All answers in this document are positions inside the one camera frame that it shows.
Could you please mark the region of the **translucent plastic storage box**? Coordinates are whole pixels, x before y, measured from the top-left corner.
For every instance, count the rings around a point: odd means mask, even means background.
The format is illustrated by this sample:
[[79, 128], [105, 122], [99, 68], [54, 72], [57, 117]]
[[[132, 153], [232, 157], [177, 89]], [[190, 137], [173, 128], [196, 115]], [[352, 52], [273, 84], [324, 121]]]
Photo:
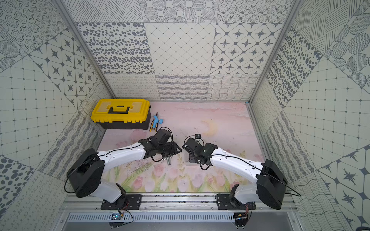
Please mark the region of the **translucent plastic storage box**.
[[199, 164], [199, 161], [194, 157], [193, 154], [188, 154], [188, 163]]

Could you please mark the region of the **small green circuit board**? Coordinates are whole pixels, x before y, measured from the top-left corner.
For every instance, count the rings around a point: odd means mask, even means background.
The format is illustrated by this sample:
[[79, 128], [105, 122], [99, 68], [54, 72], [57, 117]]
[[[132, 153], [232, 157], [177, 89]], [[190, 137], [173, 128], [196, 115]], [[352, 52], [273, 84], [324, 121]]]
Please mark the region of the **small green circuit board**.
[[111, 216], [111, 220], [122, 220], [122, 216], [120, 213], [113, 213]]

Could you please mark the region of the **blue yellow hand tool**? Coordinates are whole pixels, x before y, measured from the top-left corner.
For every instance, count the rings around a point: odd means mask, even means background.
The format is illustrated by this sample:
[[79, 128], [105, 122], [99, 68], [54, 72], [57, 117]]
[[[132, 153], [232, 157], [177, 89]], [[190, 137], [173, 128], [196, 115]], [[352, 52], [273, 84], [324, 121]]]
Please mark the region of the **blue yellow hand tool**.
[[150, 132], [152, 132], [152, 131], [157, 132], [159, 125], [162, 125], [162, 124], [163, 124], [163, 119], [161, 119], [161, 118], [159, 117], [159, 113], [156, 113], [156, 114], [153, 116], [153, 120], [152, 120], [152, 122], [151, 122], [151, 125], [150, 125], [150, 128], [149, 128], [149, 131], [150, 131]]

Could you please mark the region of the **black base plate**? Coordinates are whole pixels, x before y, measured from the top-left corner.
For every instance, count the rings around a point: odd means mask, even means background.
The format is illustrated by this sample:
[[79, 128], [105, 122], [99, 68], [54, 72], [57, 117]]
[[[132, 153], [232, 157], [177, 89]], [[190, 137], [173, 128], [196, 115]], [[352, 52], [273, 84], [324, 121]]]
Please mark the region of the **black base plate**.
[[229, 194], [218, 193], [215, 195], [215, 200], [217, 202], [218, 210], [245, 210], [246, 208], [256, 209], [255, 202], [243, 204], [234, 197], [231, 198]]
[[142, 200], [141, 194], [122, 195], [114, 203], [103, 200], [101, 210], [139, 210]]

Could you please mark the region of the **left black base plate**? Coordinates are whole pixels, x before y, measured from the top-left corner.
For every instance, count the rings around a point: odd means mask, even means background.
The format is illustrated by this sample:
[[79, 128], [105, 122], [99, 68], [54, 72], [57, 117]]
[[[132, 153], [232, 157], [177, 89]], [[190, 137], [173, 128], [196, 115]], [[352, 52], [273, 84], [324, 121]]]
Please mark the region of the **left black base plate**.
[[122, 195], [114, 203], [103, 200], [101, 210], [139, 210], [142, 200], [141, 194]]

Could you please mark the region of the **aluminium mounting rail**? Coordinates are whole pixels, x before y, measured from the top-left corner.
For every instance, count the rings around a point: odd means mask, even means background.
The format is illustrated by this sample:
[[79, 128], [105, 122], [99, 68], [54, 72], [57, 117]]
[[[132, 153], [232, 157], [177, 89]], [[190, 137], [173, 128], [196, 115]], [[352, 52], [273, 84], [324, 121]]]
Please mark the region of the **aluminium mounting rail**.
[[[59, 212], [101, 212], [103, 200], [68, 195]], [[142, 193], [138, 212], [222, 212], [216, 193]]]

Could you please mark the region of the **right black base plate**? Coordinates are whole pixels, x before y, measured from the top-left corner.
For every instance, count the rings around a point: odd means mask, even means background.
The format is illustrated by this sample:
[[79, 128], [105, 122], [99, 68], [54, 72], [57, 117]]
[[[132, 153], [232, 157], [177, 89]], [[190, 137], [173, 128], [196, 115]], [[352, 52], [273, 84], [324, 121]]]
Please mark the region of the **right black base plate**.
[[229, 194], [218, 193], [215, 195], [215, 200], [217, 202], [218, 210], [245, 210], [246, 208], [256, 209], [255, 202], [243, 204], [234, 197], [231, 198]]

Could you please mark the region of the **yellow black toolbox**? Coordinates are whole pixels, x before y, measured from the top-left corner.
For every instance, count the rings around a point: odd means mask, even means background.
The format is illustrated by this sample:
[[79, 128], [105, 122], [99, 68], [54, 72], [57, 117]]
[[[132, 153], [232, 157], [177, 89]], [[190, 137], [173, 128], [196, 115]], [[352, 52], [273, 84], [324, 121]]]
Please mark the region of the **yellow black toolbox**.
[[150, 102], [144, 99], [102, 99], [92, 111], [91, 120], [105, 130], [147, 130]]

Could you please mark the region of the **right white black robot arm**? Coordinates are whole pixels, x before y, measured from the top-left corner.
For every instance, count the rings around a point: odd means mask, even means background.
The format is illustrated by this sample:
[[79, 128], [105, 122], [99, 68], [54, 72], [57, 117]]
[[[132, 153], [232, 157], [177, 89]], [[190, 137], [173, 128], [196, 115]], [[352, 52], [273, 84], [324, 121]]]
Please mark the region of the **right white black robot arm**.
[[231, 191], [231, 200], [235, 199], [241, 204], [259, 201], [272, 209], [281, 209], [288, 182], [275, 162], [244, 159], [215, 144], [202, 145], [191, 137], [184, 140], [183, 148], [200, 167], [207, 166], [203, 170], [218, 167], [231, 171], [251, 182], [247, 186], [236, 186]]

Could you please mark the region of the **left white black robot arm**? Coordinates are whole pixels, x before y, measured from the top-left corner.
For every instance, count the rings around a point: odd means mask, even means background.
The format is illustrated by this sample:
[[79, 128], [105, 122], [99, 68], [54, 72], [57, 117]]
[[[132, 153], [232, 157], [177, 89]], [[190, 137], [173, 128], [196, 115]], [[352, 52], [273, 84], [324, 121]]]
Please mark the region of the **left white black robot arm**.
[[162, 129], [127, 147], [102, 152], [90, 148], [68, 170], [66, 183], [70, 183], [72, 193], [78, 198], [91, 195], [111, 204], [122, 204], [126, 191], [117, 183], [105, 181], [102, 178], [105, 172], [129, 162], [153, 159], [156, 155], [161, 155], [162, 159], [171, 158], [181, 151], [173, 141], [172, 132]]

